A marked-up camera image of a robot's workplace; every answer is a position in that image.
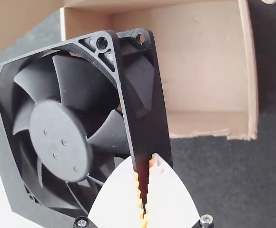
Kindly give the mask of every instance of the cardboard box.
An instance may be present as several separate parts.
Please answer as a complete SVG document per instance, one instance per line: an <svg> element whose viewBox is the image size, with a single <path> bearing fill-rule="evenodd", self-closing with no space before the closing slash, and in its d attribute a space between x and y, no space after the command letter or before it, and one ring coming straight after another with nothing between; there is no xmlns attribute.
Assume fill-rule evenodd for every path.
<svg viewBox="0 0 276 228"><path fill-rule="evenodd" d="M256 138L247 0L0 0L0 49L59 8L62 39L102 29L153 31L171 137Z"/></svg>

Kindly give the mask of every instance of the black cooling fan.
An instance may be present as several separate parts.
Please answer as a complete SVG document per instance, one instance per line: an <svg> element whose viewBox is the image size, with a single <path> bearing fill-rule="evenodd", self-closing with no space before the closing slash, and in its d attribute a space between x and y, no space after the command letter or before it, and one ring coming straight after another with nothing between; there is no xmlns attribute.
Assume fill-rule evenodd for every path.
<svg viewBox="0 0 276 228"><path fill-rule="evenodd" d="M45 227L88 214L130 154L170 152L154 39L141 28L99 31L0 64L0 116L10 205Z"/></svg>

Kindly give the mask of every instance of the screw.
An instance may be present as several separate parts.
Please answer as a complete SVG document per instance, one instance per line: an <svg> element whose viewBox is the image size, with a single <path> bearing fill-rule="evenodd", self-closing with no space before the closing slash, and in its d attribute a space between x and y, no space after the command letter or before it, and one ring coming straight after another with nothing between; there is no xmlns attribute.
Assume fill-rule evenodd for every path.
<svg viewBox="0 0 276 228"><path fill-rule="evenodd" d="M94 39L90 39L89 40L89 45L91 45L92 48L95 48L95 40Z"/></svg>
<svg viewBox="0 0 276 228"><path fill-rule="evenodd" d="M108 54L106 55L106 59L107 59L110 63L112 63L112 62L114 61L113 54L108 53Z"/></svg>
<svg viewBox="0 0 276 228"><path fill-rule="evenodd" d="M211 215L203 215L200 217L200 225L202 228L206 228L212 225L213 223L213 217Z"/></svg>
<svg viewBox="0 0 276 228"><path fill-rule="evenodd" d="M79 227L87 227L87 221L84 220L84 219L80 219L78 222L77 222L77 225Z"/></svg>

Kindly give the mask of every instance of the fan hub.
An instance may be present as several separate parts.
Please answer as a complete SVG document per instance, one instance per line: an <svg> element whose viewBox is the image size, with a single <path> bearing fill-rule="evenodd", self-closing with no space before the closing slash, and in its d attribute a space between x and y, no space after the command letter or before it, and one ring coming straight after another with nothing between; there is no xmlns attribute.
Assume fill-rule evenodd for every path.
<svg viewBox="0 0 276 228"><path fill-rule="evenodd" d="M58 178L78 182L89 173L92 151L76 115L57 101L37 103L30 116L30 137L42 163Z"/></svg>

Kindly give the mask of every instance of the gray carpet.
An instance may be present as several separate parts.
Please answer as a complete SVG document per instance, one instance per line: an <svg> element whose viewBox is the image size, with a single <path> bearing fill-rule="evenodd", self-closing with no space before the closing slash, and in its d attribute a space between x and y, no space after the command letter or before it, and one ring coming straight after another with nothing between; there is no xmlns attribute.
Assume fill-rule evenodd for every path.
<svg viewBox="0 0 276 228"><path fill-rule="evenodd" d="M175 171L200 214L214 216L216 228L276 228L276 5L260 0L249 4L260 96L258 139L200 137L171 142ZM0 54L0 62L59 39L57 12Z"/></svg>

